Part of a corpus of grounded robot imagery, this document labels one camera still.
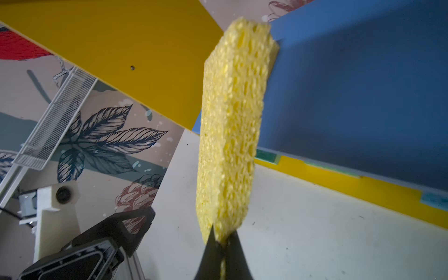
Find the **blue sponge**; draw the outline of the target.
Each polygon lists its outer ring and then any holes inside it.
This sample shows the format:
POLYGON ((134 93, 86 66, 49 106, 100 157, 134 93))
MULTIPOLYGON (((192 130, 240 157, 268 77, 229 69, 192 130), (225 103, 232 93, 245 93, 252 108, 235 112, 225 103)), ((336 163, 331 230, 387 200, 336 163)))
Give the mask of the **blue sponge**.
POLYGON ((420 202, 427 206, 448 212, 448 196, 432 192, 423 192, 420 202))

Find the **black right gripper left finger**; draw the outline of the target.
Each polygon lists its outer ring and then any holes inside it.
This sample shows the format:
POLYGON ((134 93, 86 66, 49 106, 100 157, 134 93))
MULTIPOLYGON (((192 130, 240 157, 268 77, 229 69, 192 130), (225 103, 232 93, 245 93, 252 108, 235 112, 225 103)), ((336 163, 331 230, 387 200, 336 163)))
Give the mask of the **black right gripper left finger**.
POLYGON ((223 258, 224 249, 216 240, 212 227, 194 280, 220 280, 223 258))

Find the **light green sponge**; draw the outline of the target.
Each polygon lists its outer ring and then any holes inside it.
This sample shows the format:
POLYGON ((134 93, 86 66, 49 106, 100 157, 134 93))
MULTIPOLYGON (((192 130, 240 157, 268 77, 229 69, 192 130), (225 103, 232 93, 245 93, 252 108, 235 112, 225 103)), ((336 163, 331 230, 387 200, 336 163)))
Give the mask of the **light green sponge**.
POLYGON ((350 176, 350 177, 353 177, 353 178, 356 178, 356 179, 360 179, 361 178, 360 175, 358 175, 358 174, 356 174, 354 172, 346 171, 346 170, 343 170, 343 169, 340 169, 340 168, 335 168, 335 167, 332 167, 332 166, 329 166, 329 165, 325 165, 325 164, 321 164, 321 163, 313 163, 313 162, 309 162, 309 161, 304 161, 304 163, 306 165, 308 165, 308 166, 312 166, 314 168, 326 170, 326 171, 329 171, 329 172, 335 172, 335 173, 338 173, 338 174, 341 174, 341 175, 345 175, 345 176, 350 176))

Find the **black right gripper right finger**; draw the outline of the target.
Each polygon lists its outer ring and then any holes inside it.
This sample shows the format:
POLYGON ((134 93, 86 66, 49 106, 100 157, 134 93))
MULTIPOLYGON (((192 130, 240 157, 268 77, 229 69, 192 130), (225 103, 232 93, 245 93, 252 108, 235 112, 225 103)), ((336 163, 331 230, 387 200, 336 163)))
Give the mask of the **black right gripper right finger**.
POLYGON ((237 231, 227 238, 225 248, 225 279, 253 280, 237 231))

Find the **dark green sponge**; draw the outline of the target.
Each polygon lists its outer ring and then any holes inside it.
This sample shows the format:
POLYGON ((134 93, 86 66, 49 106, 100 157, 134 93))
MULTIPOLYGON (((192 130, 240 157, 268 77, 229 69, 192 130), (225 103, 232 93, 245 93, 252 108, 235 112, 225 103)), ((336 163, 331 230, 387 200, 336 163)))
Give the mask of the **dark green sponge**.
POLYGON ((281 159, 281 155, 273 153, 273 152, 268 152, 265 150, 257 149, 255 158, 259 161, 277 165, 281 159))

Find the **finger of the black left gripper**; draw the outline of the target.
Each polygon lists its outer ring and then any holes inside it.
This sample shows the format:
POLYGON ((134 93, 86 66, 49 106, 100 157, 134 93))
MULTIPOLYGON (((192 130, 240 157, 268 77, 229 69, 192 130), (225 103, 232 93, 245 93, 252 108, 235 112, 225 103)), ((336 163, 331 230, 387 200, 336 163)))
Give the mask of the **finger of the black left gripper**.
POLYGON ((112 238, 119 247, 124 249, 127 256, 131 257, 151 227, 155 215, 155 211, 150 206, 138 210, 115 213, 72 239, 62 250, 84 245, 97 239, 112 238), (126 228, 125 221, 140 218, 143 219, 143 225, 137 233, 131 233, 126 228))
POLYGON ((110 280, 124 255, 112 238, 102 238, 49 255, 25 269, 20 280, 110 280))

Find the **yellow sponge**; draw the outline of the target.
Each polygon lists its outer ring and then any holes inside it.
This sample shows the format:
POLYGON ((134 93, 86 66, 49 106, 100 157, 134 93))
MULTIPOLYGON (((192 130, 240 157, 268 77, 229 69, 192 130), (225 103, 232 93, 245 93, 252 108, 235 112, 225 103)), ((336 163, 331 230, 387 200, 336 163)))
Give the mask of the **yellow sponge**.
POLYGON ((280 49, 270 25, 240 17, 204 64, 196 213, 204 240, 225 243, 245 220, 264 95, 280 49))

